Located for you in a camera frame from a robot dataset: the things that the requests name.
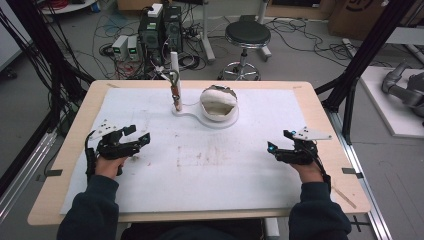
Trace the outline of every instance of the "black stool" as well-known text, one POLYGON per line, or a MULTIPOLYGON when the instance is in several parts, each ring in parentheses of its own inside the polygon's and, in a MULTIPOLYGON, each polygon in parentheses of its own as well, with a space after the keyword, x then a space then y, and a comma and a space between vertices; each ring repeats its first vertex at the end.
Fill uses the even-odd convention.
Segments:
POLYGON ((228 42, 242 47, 240 62, 228 64, 218 77, 219 80, 261 80, 258 69, 246 62, 247 49, 265 47, 271 39, 271 32, 256 21, 238 21, 231 23, 225 29, 228 42))

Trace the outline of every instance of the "wrist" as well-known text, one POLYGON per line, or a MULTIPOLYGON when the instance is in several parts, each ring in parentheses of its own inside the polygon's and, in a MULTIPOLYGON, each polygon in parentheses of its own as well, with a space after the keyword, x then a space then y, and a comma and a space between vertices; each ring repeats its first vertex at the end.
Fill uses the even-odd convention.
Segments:
POLYGON ((299 171, 299 177, 302 183, 324 182, 321 172, 318 171, 299 171))

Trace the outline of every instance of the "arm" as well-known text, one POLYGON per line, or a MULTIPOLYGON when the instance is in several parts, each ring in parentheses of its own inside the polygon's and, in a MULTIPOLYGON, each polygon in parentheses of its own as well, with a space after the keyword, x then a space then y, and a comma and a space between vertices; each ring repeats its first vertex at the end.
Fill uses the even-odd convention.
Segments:
POLYGON ((337 203, 330 199, 328 186, 315 163, 292 167, 302 181, 300 203, 290 212, 290 239, 347 239, 351 231, 349 219, 337 203))
POLYGON ((113 179, 126 158, 96 163, 96 175, 83 193, 75 196, 72 208, 59 226, 58 240, 115 239, 119 207, 115 194, 119 184, 113 179))

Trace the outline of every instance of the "metal bracket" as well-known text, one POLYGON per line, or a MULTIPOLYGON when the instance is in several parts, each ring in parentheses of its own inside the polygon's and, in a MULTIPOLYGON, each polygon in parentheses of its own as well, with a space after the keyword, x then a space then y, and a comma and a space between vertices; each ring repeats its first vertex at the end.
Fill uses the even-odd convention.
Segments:
POLYGON ((328 133, 320 132, 318 130, 309 129, 308 127, 304 127, 301 130, 297 131, 293 138, 300 140, 331 140, 332 136, 328 133))
POLYGON ((117 127, 105 119, 103 123, 96 129, 96 131, 90 136, 90 140, 102 137, 106 134, 109 134, 113 131, 116 131, 117 127))

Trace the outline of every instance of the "gray floor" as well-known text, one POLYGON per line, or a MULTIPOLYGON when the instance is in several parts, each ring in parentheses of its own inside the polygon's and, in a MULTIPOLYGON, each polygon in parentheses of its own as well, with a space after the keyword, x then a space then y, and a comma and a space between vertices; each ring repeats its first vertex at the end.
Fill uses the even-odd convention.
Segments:
MULTIPOLYGON (((122 29, 122 34, 130 34, 138 27, 136 15, 124 16, 116 11, 92 14, 88 10, 82 10, 61 15, 60 18, 64 32, 76 51, 78 60, 96 79, 106 79, 110 75, 105 76, 93 57, 89 55, 94 54, 109 73, 113 72, 112 62, 98 54, 98 48, 102 44, 113 42, 113 38, 104 37, 105 30, 107 30, 104 25, 129 24, 127 28, 122 29)), ((218 26, 211 35, 223 36, 222 30, 225 28, 225 22, 226 20, 222 18, 210 20, 210 29, 218 26)), ((341 38, 328 35, 326 23, 307 22, 306 31, 322 38, 321 48, 328 48, 329 44, 341 43, 341 38)), ((314 41, 306 38, 303 33, 282 33, 282 35, 292 47, 313 49, 314 41)), ((360 45, 360 42, 354 41, 353 43, 356 46, 360 45)), ((236 61, 241 53, 239 48, 221 38, 212 38, 211 44, 216 54, 216 61, 200 71, 183 71, 182 79, 214 80, 219 71, 226 64, 236 61)), ((409 53, 404 52, 405 50, 399 50, 400 46, 395 47, 385 46, 375 60, 396 66, 400 61, 407 59, 414 68, 423 67, 409 53)), ((249 62, 260 69, 262 80, 308 81, 314 87, 318 87, 336 78, 345 69, 345 67, 313 52, 290 49, 276 33, 272 35, 269 49, 273 56, 268 62, 264 62, 262 56, 255 52, 250 52, 248 57, 249 62)), ((320 54, 330 57, 342 65, 349 63, 349 60, 335 59, 330 52, 321 52, 320 54)), ((0 79, 0 107, 2 109, 0 151, 3 155, 0 162, 1 174, 4 173, 44 118, 48 107, 47 90, 38 80, 25 57, 19 57, 12 67, 17 71, 18 78, 11 80, 1 76, 0 79)), ((322 94, 319 97, 325 99, 326 95, 322 94)), ((61 139, 56 143, 55 149, 59 147, 60 142, 61 139)), ((393 239, 424 239, 424 228, 421 227, 424 224, 424 205, 421 200, 424 197, 424 188, 420 187, 424 180, 422 174, 424 140, 392 137, 364 88, 358 84, 352 122, 352 142, 393 239)), ((26 221, 42 187, 42 182, 36 181, 35 178, 42 173, 47 160, 53 155, 54 153, 49 153, 14 208, 0 225, 1 240, 55 238, 57 226, 34 227, 29 226, 26 221)), ((356 217, 360 222, 368 221, 365 216, 356 217)), ((287 234, 286 222, 287 219, 279 219, 282 236, 287 234)), ((372 230, 368 226, 361 226, 360 231, 354 226, 353 232, 349 236, 350 239, 374 238, 372 230)))

